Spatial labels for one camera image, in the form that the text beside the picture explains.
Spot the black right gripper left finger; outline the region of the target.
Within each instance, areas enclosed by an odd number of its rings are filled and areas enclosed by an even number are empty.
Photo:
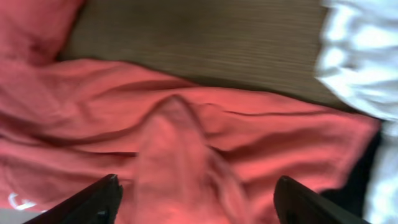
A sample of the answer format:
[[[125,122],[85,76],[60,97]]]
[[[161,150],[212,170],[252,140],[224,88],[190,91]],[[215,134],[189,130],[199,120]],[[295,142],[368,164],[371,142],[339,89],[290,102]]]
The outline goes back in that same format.
[[[114,224],[123,187],[109,174],[24,224]]]

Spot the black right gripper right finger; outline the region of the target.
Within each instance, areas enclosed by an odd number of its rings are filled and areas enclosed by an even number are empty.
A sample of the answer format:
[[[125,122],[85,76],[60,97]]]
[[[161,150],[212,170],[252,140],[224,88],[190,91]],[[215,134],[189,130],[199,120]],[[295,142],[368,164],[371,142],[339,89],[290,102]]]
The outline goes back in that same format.
[[[286,175],[277,181],[273,201],[281,224],[369,224]]]

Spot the orange red printed t-shirt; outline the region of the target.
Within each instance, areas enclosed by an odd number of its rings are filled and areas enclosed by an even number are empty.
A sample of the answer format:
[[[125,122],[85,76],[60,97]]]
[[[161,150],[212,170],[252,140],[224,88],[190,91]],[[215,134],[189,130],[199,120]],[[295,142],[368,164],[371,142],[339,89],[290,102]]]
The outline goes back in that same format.
[[[291,175],[341,187],[373,118],[199,86],[124,62],[57,62],[81,1],[1,2],[1,206],[49,210],[108,175],[117,223],[277,223]]]

